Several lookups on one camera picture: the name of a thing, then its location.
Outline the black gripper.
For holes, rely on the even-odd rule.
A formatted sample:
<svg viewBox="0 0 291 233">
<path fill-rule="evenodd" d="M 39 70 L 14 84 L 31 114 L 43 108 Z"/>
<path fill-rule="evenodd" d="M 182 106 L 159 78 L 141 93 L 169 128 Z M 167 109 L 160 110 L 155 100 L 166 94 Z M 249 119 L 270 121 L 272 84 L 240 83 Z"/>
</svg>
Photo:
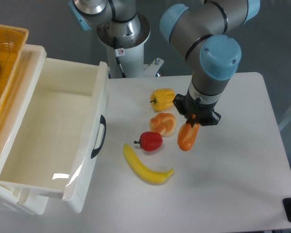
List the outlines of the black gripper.
<svg viewBox="0 0 291 233">
<path fill-rule="evenodd" d="M 214 110 L 217 102 L 212 104 L 203 104 L 201 98 L 195 100 L 186 94 L 176 94 L 173 99 L 173 104 L 178 112 L 186 118 L 186 123 L 189 123 L 193 128 L 195 124 L 201 126 L 217 125 L 221 119 L 221 115 Z"/>
</svg>

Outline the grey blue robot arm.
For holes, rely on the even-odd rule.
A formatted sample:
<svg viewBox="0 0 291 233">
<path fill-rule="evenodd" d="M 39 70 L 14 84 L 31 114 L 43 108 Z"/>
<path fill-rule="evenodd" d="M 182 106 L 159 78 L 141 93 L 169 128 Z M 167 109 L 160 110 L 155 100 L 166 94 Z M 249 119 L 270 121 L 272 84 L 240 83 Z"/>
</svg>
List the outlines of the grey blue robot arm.
<svg viewBox="0 0 291 233">
<path fill-rule="evenodd" d="M 145 76 L 144 43 L 150 26 L 137 11 L 136 1 L 71 0 L 68 4 L 84 30 L 96 30 L 112 78 Z M 187 93 L 173 100 L 190 125 L 218 124 L 221 116 L 215 105 L 242 56 L 239 44 L 226 32 L 252 19 L 259 9 L 258 0 L 206 0 L 199 10 L 175 4 L 162 15 L 163 37 L 193 69 Z"/>
</svg>

